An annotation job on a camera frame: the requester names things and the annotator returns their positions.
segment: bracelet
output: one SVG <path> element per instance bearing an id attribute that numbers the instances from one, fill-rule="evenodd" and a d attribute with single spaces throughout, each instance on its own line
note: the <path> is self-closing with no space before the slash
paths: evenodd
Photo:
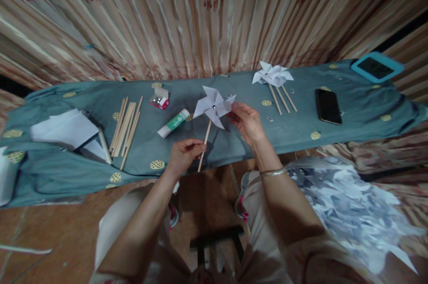
<path id="1" fill-rule="evenodd" d="M 282 173 L 286 173 L 287 169 L 285 167 L 279 169 L 279 170 L 274 170 L 274 171 L 270 171 L 270 172 L 262 172 L 260 175 L 262 177 L 272 177 L 272 176 L 278 176 Z"/>

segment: stool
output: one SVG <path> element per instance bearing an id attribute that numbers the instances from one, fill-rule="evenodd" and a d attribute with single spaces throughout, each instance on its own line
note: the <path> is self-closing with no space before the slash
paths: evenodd
<path id="1" fill-rule="evenodd" d="M 235 244 L 236 252 L 238 253 L 239 261 L 242 261 L 244 256 L 244 249 L 242 248 L 239 237 L 245 235 L 242 226 L 237 225 L 224 230 L 215 232 L 214 234 L 199 236 L 190 242 L 190 251 L 198 251 L 198 267 L 205 264 L 205 248 L 215 246 L 217 243 L 224 242 L 226 240 L 233 240 Z"/>

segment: paper pinwheel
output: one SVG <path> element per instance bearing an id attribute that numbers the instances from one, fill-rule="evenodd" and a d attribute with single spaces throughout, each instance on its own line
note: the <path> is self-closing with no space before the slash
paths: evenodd
<path id="1" fill-rule="evenodd" d="M 282 86 L 287 80 L 293 80 L 292 75 L 286 71 L 287 68 L 272 66 L 269 63 L 260 61 L 262 70 L 257 71 L 253 77 L 253 83 L 269 83 L 273 86 Z"/>
<path id="2" fill-rule="evenodd" d="M 291 101 L 290 96 L 288 95 L 287 91 L 285 90 L 283 84 L 287 80 L 294 80 L 293 76 L 290 72 L 287 71 L 287 68 L 281 67 L 281 66 L 272 66 L 269 63 L 260 61 L 260 65 L 262 66 L 262 70 L 257 71 L 254 74 L 253 77 L 253 83 L 259 82 L 259 83 L 268 83 L 269 89 L 271 90 L 273 100 L 275 101 L 276 107 L 278 108 L 278 112 L 280 115 L 282 115 L 280 105 L 278 104 L 278 100 L 276 100 L 275 93 L 273 92 L 272 86 L 275 86 L 276 92 L 278 92 L 278 95 L 281 98 L 282 103 L 284 104 L 285 109 L 287 109 L 287 112 L 290 113 L 290 109 L 288 108 L 287 104 L 285 103 L 284 98 L 282 97 L 282 94 L 278 87 L 281 87 L 282 90 L 285 92 L 285 95 L 287 96 L 289 102 L 293 106 L 294 110 L 297 111 L 297 108 L 294 106 L 293 101 Z"/>
<path id="3" fill-rule="evenodd" d="M 193 117 L 196 118 L 205 113 L 213 124 L 224 129 L 222 122 L 220 121 L 220 117 L 231 111 L 235 96 L 224 100 L 217 89 L 207 86 L 203 86 L 203 88 L 205 90 L 206 97 L 200 99 L 196 104 Z"/>

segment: black smartphone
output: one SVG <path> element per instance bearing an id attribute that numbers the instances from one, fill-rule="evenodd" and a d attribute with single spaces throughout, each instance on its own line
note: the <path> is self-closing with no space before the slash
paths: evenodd
<path id="1" fill-rule="evenodd" d="M 315 95 L 319 119 L 333 124 L 342 124 L 336 94 L 331 91 L 316 89 Z"/>

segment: woman's left hand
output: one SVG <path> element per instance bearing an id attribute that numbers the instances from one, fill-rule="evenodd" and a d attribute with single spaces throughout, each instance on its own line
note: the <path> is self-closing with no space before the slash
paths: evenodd
<path id="1" fill-rule="evenodd" d="M 203 140 L 190 138 L 177 141 L 173 145 L 165 174 L 174 176 L 179 180 L 189 169 L 192 162 L 201 158 L 201 154 L 204 151 L 206 151 L 206 145 Z"/>

